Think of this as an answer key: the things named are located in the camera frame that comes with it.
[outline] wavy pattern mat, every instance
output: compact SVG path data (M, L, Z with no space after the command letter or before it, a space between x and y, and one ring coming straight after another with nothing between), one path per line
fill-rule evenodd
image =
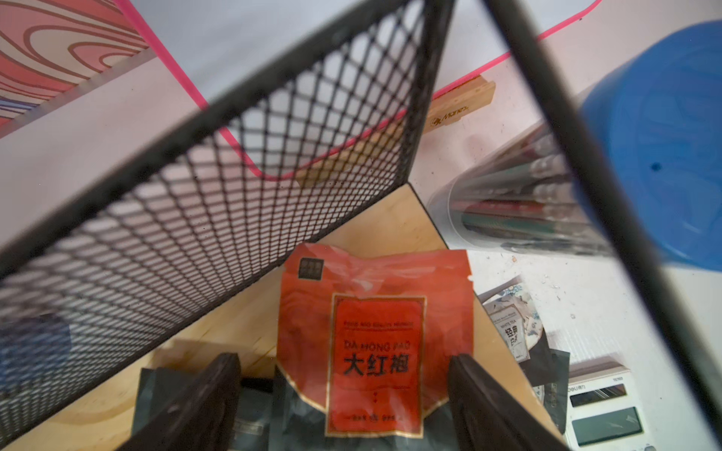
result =
M145 48L111 0L0 0L0 126Z

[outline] red tea bag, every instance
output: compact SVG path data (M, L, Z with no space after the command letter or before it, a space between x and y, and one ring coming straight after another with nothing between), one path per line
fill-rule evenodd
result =
M274 401L271 435L313 449L343 446L329 437L455 449L451 413L435 412L448 402L451 356L473 353L466 252L364 260L304 244L284 267L276 388L288 396Z

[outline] metal mesh panel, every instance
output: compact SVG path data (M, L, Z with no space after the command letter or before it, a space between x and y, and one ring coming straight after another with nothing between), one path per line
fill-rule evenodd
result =
M0 445L405 183L450 9L350 11L6 249Z

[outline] tea package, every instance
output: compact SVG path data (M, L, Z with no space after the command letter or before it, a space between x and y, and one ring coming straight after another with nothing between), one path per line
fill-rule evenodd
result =
M569 389L569 357L568 352L551 349L554 362L554 382L534 387L537 398L544 404L552 421L564 434L567 430L567 397Z
M480 294L479 301L531 385L554 382L557 376L544 325L521 277Z
M270 449L457 450L447 372L473 352L466 252L304 244L284 267Z

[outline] blue cap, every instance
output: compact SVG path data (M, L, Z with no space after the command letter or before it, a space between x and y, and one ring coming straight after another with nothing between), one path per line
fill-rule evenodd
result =
M722 21L612 72L582 113L666 257L722 271Z

